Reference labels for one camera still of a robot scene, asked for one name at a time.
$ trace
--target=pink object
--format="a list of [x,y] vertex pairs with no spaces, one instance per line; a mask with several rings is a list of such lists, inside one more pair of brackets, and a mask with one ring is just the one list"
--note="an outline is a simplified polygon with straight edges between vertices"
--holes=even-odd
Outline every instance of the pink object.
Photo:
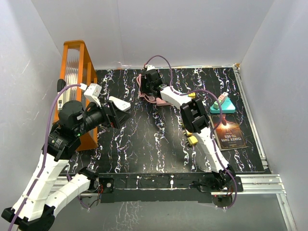
[[168,103],[160,98],[156,98],[156,104],[157,106],[169,106],[171,103]]

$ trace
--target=floor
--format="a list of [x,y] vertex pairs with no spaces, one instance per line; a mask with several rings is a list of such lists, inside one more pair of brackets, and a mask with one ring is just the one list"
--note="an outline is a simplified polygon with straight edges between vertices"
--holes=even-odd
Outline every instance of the floor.
[[99,204],[89,213],[77,200],[57,216],[51,231],[286,231],[275,194],[238,196],[223,212],[197,202]]

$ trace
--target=yellow connector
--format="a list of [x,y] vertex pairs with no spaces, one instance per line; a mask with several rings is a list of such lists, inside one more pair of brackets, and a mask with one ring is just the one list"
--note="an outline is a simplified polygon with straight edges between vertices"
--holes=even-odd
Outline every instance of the yellow connector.
[[189,97],[191,97],[192,99],[196,98],[196,93],[190,93],[188,94]]
[[183,122],[180,122],[180,126],[181,126],[182,128],[185,128]]
[[191,132],[189,132],[187,129],[185,129],[184,134],[185,134],[186,136],[191,136],[191,135],[193,135],[193,134],[192,134]]
[[187,141],[189,146],[194,146],[196,143],[198,143],[197,138],[194,136],[190,136],[189,138],[187,138]]

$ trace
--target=wire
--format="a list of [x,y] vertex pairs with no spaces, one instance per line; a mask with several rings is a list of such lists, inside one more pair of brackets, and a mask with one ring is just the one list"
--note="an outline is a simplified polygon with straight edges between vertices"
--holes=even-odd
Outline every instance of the wire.
[[97,186],[97,188],[96,189],[94,189],[94,190],[92,190],[92,191],[90,191],[90,190],[87,190],[87,192],[91,192],[91,193],[93,193],[93,192],[96,192],[97,190],[98,190],[98,188],[99,188],[100,186]]
[[93,201],[92,204],[89,206],[89,208],[91,208],[92,205],[94,205],[94,203],[97,202],[97,201],[99,201],[99,200],[100,200],[100,199],[97,199],[97,200]]
[[102,199],[102,193],[103,193],[103,191],[104,191],[104,189],[103,189],[103,186],[102,185],[100,185],[100,190],[98,190],[98,197],[99,197],[99,199],[100,199],[100,202],[101,202],[101,199]]
[[48,120],[47,120],[47,126],[46,126],[46,133],[45,133],[45,142],[44,142],[44,150],[43,150],[43,162],[42,162],[42,167],[37,175],[37,178],[32,182],[32,185],[30,186],[28,192],[26,193],[25,198],[23,199],[23,201],[21,202],[19,208],[17,209],[11,223],[10,226],[8,228],[8,231],[11,231],[13,228],[13,225],[18,217],[18,215],[20,214],[21,210],[23,209],[24,205],[26,204],[27,198],[28,196],[31,194],[34,186],[36,185],[38,179],[40,178],[40,176],[42,175],[44,168],[45,168],[45,164],[46,164],[46,158],[47,158],[47,146],[48,146],[48,137],[49,137],[49,129],[50,129],[50,124],[51,124],[51,117],[53,114],[53,110],[55,105],[57,104],[57,101],[59,99],[59,97],[63,94],[63,92],[65,92],[67,89],[72,88],[72,87],[80,87],[80,84],[72,84],[72,85],[68,85],[66,87],[64,87],[59,94],[56,96],[56,98],[53,100],[52,105],[51,105],[51,109],[49,111],[49,115],[48,115]]
[[231,193],[228,196],[231,196],[233,194],[233,186],[231,186]]
[[231,208],[231,207],[234,205],[234,203],[235,203],[235,201],[236,201],[236,198],[237,198],[237,185],[236,185],[236,181],[235,181],[235,178],[233,177],[233,175],[226,169],[226,167],[225,167],[225,166],[223,165],[223,163],[221,162],[221,159],[219,158],[218,153],[217,153],[216,143],[215,143],[215,140],[214,140],[214,138],[213,138],[214,131],[215,131],[215,129],[220,125],[221,120],[222,120],[222,109],[221,109],[221,104],[220,104],[219,100],[217,99],[217,97],[216,97],[213,93],[211,93],[210,91],[205,90],[205,89],[197,89],[197,90],[190,91],[190,92],[188,92],[188,93],[178,94],[176,91],[173,90],[173,87],[172,87],[173,74],[172,74],[171,65],[170,65],[169,61],[168,61],[164,56],[159,55],[159,54],[158,54],[158,55],[152,56],[152,57],[149,58],[149,60],[144,64],[143,67],[145,67],[145,66],[146,66],[153,58],[155,58],[155,57],[161,57],[162,59],[164,59],[164,60],[167,62],[168,66],[169,66],[169,69],[170,69],[170,77],[171,77],[171,80],[170,80],[170,84],[169,84],[169,85],[170,85],[171,90],[172,90],[174,93],[176,93],[177,95],[188,95],[188,94],[190,94],[190,93],[202,91],[202,92],[205,92],[205,93],[211,95],[211,96],[215,99],[215,101],[218,103],[218,107],[219,107],[219,121],[218,121],[218,123],[213,127],[213,129],[211,129],[210,136],[211,136],[211,139],[212,139],[212,143],[213,143],[213,145],[214,145],[214,151],[215,151],[216,158],[218,159],[218,162],[220,163],[220,165],[222,166],[222,168],[226,171],[226,173],[231,177],[231,179],[232,179],[232,181],[233,181],[233,183],[234,183],[234,187],[235,187],[235,190],[234,190],[234,192],[235,192],[234,200],[232,201],[231,205],[229,205],[229,206],[227,207],[227,208]]
[[230,192],[230,188],[228,188],[227,194],[224,195],[224,196],[228,196],[228,195],[229,195],[229,192]]

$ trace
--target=black marble surface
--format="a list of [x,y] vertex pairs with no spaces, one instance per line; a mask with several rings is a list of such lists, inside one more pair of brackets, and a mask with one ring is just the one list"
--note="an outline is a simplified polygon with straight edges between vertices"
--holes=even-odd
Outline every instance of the black marble surface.
[[[188,148],[179,125],[179,110],[159,107],[138,97],[136,77],[142,70],[99,70],[98,83],[103,89],[101,102],[115,96],[131,103],[132,118],[122,129],[99,128],[99,147],[77,152],[65,173],[77,173],[84,166],[99,173],[192,173],[210,172],[210,164],[199,145]],[[170,81],[168,69],[160,73]],[[263,172],[263,166],[232,68],[173,69],[174,88],[182,92],[207,89],[219,96],[229,93],[236,106],[235,118],[240,124],[247,147],[223,151],[236,172]],[[208,112],[214,100],[201,93],[199,97]]]

